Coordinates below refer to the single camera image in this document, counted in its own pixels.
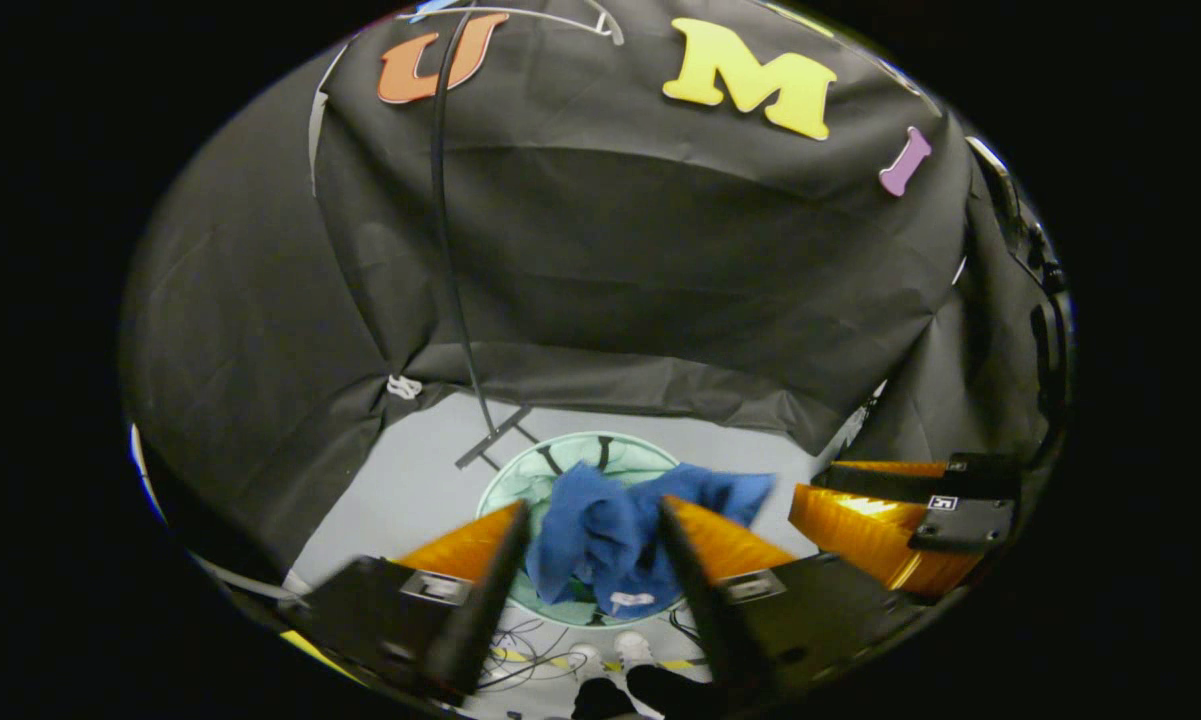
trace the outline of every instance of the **blue towel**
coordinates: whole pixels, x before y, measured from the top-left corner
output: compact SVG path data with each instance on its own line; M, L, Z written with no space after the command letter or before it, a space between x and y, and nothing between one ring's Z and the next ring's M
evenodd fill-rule
M676 496L749 527L773 480L677 464L626 488L580 462L555 480L542 533L526 552L528 577L544 602L574 600L569 580L578 577L594 588L596 605L613 618L655 614L681 594L658 539L661 497Z

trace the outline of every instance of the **white sneaker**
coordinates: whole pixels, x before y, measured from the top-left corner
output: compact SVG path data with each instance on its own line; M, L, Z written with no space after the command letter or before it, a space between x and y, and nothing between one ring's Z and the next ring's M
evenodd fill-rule
M600 660L600 648L594 644L576 643L569 648L569 667L578 683L594 678L604 678L604 661Z
M637 665L655 665L655 654L649 648L649 641L645 640L645 635L635 630L621 632L614 638L613 648L619 652L623 673Z

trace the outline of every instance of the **black cloth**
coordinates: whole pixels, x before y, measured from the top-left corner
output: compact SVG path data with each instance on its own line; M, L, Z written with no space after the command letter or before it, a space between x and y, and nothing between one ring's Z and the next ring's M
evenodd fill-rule
M719 697L710 683L699 683L665 667L640 665L627 673L632 696L661 712L667 720L710 720L716 718ZM573 701L573 720L608 720L637 712L626 692L608 678L582 683Z

